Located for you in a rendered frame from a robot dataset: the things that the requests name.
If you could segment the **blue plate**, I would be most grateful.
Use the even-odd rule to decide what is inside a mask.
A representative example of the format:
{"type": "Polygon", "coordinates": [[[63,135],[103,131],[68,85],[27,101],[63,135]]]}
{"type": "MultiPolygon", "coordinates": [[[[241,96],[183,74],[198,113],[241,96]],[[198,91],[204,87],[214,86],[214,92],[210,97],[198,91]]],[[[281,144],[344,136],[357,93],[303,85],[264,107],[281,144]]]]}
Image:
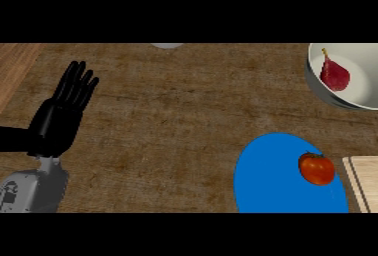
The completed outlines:
{"type": "Polygon", "coordinates": [[[303,178],[298,159],[307,152],[322,153],[307,140],[288,133],[267,133],[251,140],[233,171],[233,197],[241,212],[348,212],[340,176],[323,186],[303,178]]]}

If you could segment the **light brown wooden board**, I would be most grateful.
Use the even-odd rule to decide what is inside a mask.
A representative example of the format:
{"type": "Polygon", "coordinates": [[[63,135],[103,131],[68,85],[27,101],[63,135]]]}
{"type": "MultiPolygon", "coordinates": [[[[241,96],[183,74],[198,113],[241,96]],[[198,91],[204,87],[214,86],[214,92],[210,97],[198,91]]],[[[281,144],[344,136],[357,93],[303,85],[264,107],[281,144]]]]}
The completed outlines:
{"type": "Polygon", "coordinates": [[[0,43],[0,112],[35,63],[43,43],[0,43]]]}

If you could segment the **pale grey round object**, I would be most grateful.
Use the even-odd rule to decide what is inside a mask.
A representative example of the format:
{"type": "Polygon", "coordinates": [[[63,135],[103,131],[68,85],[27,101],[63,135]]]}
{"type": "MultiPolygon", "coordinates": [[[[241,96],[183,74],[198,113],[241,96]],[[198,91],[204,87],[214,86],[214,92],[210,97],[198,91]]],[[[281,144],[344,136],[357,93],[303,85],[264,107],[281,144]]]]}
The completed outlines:
{"type": "Polygon", "coordinates": [[[183,45],[183,43],[151,43],[159,49],[174,49],[183,45]]]}

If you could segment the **pale wooden cutting board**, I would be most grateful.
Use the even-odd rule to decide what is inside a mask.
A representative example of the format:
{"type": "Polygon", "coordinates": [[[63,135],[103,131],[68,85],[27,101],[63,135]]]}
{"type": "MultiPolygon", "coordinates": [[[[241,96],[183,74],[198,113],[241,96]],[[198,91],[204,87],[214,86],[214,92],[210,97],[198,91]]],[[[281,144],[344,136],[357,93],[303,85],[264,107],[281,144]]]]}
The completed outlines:
{"type": "Polygon", "coordinates": [[[353,201],[360,213],[378,213],[378,156],[343,158],[353,201]]]}

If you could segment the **red tomato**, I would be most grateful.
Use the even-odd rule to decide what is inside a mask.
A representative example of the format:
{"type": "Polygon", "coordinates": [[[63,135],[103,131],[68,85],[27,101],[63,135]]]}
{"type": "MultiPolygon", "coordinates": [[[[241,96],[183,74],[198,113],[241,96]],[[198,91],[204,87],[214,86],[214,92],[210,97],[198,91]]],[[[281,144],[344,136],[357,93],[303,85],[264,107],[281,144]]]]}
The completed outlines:
{"type": "Polygon", "coordinates": [[[335,178],[335,167],[332,161],[312,152],[304,153],[298,159],[300,174],[313,185],[328,185],[335,178]]]}

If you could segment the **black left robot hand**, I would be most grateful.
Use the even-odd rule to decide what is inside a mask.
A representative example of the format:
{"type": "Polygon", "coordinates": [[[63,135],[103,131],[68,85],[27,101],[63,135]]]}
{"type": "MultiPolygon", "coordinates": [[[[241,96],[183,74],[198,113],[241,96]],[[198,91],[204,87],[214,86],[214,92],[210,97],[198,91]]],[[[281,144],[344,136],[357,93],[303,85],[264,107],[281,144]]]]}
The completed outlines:
{"type": "Polygon", "coordinates": [[[72,61],[53,96],[44,100],[27,129],[0,126],[0,152],[58,158],[69,149],[99,78],[86,62],[72,61]]]}

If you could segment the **red pear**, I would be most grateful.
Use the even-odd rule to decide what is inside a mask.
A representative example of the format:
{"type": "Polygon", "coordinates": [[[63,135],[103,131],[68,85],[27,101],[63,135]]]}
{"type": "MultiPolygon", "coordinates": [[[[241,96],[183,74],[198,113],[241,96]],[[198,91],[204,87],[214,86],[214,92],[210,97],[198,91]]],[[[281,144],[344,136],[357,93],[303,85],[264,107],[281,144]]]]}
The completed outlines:
{"type": "Polygon", "coordinates": [[[323,65],[320,70],[320,81],[326,87],[334,91],[343,91],[350,83],[350,72],[348,70],[329,58],[326,49],[322,49],[323,53],[323,65]]]}

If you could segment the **white bowl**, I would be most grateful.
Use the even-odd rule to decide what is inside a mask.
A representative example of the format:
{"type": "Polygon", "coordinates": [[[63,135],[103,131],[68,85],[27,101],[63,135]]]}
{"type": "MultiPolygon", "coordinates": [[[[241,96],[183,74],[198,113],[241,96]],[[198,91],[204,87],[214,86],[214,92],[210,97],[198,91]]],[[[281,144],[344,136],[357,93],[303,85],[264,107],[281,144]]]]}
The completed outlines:
{"type": "Polygon", "coordinates": [[[325,103],[351,110],[378,111],[378,43],[310,43],[304,77],[325,103]],[[350,73],[350,82],[341,91],[332,91],[320,80],[325,57],[350,73]]]}

